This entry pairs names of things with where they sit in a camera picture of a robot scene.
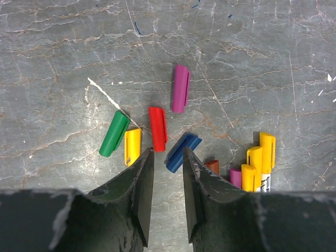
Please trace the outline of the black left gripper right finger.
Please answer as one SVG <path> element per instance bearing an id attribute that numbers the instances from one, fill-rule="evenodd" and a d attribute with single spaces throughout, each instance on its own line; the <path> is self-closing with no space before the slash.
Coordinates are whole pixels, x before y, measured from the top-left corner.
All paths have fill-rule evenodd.
<path id="1" fill-rule="evenodd" d="M 335 251 L 335 192 L 248 193 L 183 151 L 194 251 Z"/>

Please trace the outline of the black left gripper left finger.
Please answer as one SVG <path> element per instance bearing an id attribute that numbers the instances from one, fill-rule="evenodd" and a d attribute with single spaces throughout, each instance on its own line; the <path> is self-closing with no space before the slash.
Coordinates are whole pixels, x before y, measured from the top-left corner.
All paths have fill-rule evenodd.
<path id="1" fill-rule="evenodd" d="M 1 251 L 142 251 L 148 246 L 154 151 L 84 194 L 1 190 Z"/>

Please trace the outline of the blue pen cap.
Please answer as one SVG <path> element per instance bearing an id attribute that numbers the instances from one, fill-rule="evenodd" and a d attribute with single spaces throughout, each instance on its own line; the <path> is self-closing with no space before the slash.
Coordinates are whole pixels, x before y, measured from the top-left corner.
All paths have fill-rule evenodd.
<path id="1" fill-rule="evenodd" d="M 202 142 L 197 135 L 186 132 L 176 143 L 166 158 L 166 168 L 175 173 L 183 164 L 183 150 L 190 148 L 193 151 Z"/>

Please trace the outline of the yellow pen cap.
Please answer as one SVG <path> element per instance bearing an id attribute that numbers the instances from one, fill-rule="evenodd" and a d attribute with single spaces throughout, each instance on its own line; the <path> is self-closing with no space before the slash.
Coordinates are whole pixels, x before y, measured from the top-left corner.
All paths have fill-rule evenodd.
<path id="1" fill-rule="evenodd" d="M 141 153 L 141 129 L 128 130 L 124 134 L 124 163 L 131 166 Z"/>

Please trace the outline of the yellow cap marker top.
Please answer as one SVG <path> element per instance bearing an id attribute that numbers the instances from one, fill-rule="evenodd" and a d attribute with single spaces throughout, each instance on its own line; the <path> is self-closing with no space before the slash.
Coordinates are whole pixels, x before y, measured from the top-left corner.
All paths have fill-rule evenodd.
<path id="1" fill-rule="evenodd" d="M 276 138 L 266 133 L 259 133 L 259 145 L 262 147 L 261 192 L 268 193 L 271 188 L 271 172 L 275 167 Z"/>

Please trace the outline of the yellow cap marker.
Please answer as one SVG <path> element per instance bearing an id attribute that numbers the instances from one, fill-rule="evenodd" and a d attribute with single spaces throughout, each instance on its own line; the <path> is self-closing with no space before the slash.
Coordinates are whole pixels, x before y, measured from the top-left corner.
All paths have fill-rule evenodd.
<path id="1" fill-rule="evenodd" d="M 247 164 L 253 166 L 261 174 L 263 148 L 255 146 L 247 150 Z"/>
<path id="2" fill-rule="evenodd" d="M 248 164 L 241 165 L 241 188 L 246 192 L 256 192 L 257 187 L 255 184 L 257 170 L 255 167 Z"/>
<path id="3" fill-rule="evenodd" d="M 275 167 L 276 138 L 266 133 L 259 133 L 259 145 L 262 147 L 261 192 L 268 193 L 271 188 L 271 172 Z"/>

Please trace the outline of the green pen cap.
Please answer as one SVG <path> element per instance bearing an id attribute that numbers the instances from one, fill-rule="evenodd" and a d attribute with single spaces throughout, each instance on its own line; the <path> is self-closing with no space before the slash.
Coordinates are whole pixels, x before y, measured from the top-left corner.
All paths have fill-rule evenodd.
<path id="1" fill-rule="evenodd" d="M 129 124 L 130 119 L 124 113 L 120 110 L 115 112 L 99 150 L 102 156 L 109 157 L 119 147 Z"/>

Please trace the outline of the red pen cap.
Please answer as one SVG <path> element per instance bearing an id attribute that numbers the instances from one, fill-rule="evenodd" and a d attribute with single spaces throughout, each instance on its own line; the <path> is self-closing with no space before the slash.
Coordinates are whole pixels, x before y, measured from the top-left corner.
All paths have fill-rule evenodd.
<path id="1" fill-rule="evenodd" d="M 149 107 L 149 117 L 154 150 L 164 152 L 167 143 L 165 110 L 159 107 Z"/>

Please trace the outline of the purple pen cap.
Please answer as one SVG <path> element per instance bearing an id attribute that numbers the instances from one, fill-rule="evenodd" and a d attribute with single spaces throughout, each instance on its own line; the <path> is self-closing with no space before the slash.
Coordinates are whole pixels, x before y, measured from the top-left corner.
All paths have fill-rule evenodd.
<path id="1" fill-rule="evenodd" d="M 182 65 L 175 66 L 172 111 L 183 113 L 188 102 L 190 71 Z"/>

